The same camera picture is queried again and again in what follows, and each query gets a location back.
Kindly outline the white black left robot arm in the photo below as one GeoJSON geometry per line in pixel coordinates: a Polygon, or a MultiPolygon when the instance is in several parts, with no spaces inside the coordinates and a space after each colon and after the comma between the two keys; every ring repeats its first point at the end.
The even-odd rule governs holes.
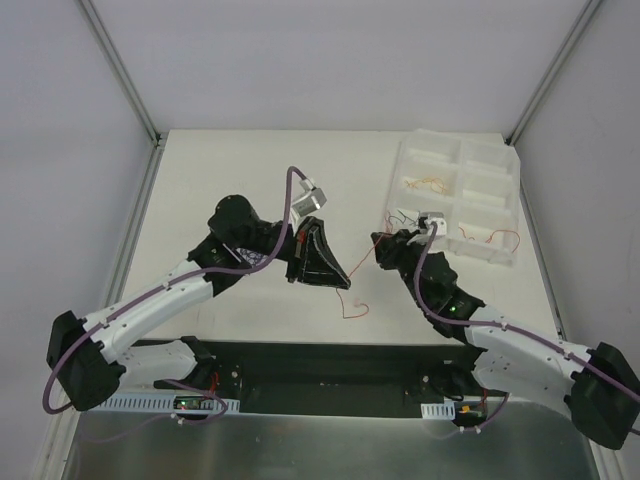
{"type": "Polygon", "coordinates": [[[83,318],[67,311],[53,322],[46,361],[71,407],[90,410],[119,388],[156,381],[182,381],[204,389],[215,362],[195,337],[155,346],[137,341],[181,311],[212,299],[258,271],[242,251],[286,264],[290,283],[347,290],[348,275],[331,252],[324,223],[315,217],[326,197],[321,189],[297,197],[286,218],[259,218],[242,195],[224,197],[208,221],[209,234],[186,259],[148,291],[83,318]]]}

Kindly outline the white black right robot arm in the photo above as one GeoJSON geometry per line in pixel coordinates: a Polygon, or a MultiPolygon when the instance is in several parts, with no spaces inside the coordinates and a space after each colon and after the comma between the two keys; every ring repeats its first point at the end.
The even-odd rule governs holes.
{"type": "Polygon", "coordinates": [[[514,394],[566,418],[589,440],[621,449],[638,431],[639,378],[616,347],[591,348],[535,333],[457,284],[445,255],[419,230],[371,235],[375,259],[400,275],[433,328],[475,357],[450,369],[461,394],[479,388],[514,394]]]}

